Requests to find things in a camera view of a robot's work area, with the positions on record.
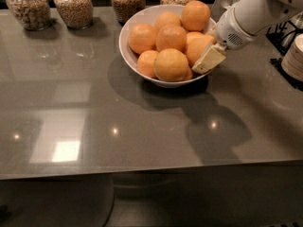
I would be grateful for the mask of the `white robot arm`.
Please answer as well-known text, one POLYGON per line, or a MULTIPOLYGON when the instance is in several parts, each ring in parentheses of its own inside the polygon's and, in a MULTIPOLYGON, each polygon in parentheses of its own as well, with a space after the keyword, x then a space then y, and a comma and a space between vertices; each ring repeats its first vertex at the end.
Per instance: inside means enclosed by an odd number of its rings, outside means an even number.
POLYGON ((285 22, 302 10, 303 0, 239 0, 209 30, 217 43, 206 46, 192 70, 208 73, 224 61, 227 50, 243 48, 267 26, 285 22))

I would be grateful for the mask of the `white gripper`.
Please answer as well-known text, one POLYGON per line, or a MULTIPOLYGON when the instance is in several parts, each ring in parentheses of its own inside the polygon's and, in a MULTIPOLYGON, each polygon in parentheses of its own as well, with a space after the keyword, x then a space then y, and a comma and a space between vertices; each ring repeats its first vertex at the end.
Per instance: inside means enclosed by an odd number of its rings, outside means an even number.
POLYGON ((205 35, 215 37, 217 43, 205 44, 196 49, 197 61, 193 64, 192 70, 200 75, 208 73, 225 60, 226 48, 238 50, 257 38, 256 35, 247 33, 240 26, 234 7, 229 8, 205 35))

